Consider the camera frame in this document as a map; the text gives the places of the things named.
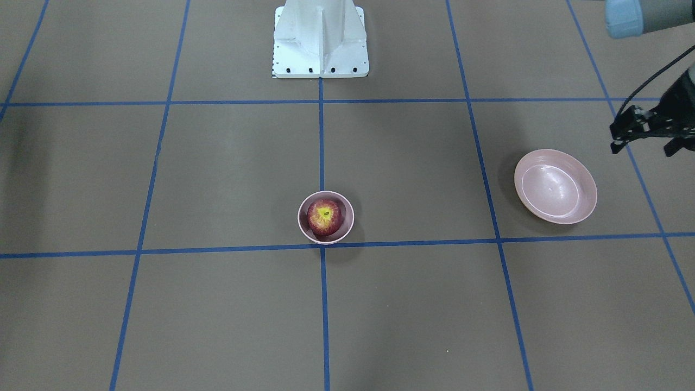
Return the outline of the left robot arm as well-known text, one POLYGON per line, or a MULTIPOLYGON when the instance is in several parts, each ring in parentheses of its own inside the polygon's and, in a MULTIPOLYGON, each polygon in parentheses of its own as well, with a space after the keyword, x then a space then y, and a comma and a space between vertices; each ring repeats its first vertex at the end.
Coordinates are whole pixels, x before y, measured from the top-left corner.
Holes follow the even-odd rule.
MULTIPOLYGON (((605 25, 614 39, 639 37, 646 33, 692 24, 693 1, 607 1, 605 25)), ((693 47, 670 60, 668 64, 639 85, 619 107, 610 124, 611 153, 618 154, 629 143, 647 138, 667 138, 665 156, 683 149, 694 149, 694 69, 690 65, 662 94, 650 110, 631 105, 648 84, 673 65, 693 53, 693 47)))

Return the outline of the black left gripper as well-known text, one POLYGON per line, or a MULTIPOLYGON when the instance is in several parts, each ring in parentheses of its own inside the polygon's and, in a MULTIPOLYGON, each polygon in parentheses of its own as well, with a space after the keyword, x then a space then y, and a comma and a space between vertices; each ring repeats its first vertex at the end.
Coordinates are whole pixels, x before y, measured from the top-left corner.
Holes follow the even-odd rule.
POLYGON ((693 143, 693 71, 686 70, 667 89, 652 109, 638 105, 619 113, 610 124, 611 153, 618 154, 629 143, 650 137, 669 138, 666 157, 693 143))

